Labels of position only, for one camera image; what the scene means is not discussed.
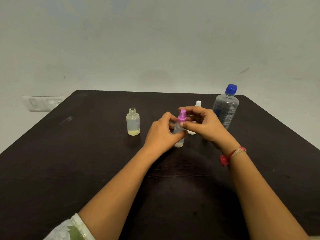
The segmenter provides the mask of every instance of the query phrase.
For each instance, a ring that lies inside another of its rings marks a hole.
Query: bottle label
[[[236,109],[234,108],[223,108],[220,105],[216,105],[214,107],[214,113],[220,120],[221,124],[224,126],[224,128],[228,128],[231,120],[236,112]]]

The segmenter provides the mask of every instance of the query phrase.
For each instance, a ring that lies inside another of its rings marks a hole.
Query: wall
[[[220,94],[229,83],[320,148],[317,10],[320,0],[0,0],[0,152],[45,116],[22,95]]]

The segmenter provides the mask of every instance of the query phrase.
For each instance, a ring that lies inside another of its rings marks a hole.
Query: blue cap
[[[237,85],[229,84],[226,88],[226,94],[228,95],[235,95],[237,92]]]

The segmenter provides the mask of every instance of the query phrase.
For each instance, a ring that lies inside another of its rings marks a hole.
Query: hand
[[[170,129],[174,129],[174,124],[169,123],[169,120],[177,122],[178,118],[170,112],[166,112],[160,120],[153,122],[143,146],[143,148],[155,152],[158,157],[172,148],[174,144],[183,139],[187,134],[186,130],[172,134]]]
[[[224,155],[229,155],[239,147],[239,143],[223,127],[212,109],[205,109],[197,106],[181,107],[185,109],[187,115],[191,116],[194,122],[183,122],[180,126],[184,129],[202,135],[206,140],[213,142]]]

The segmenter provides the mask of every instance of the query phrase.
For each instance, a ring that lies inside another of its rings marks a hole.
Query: purple pump top
[[[185,122],[187,120],[186,113],[187,113],[187,111],[185,109],[181,110],[180,115],[178,117],[178,122],[179,123]]]

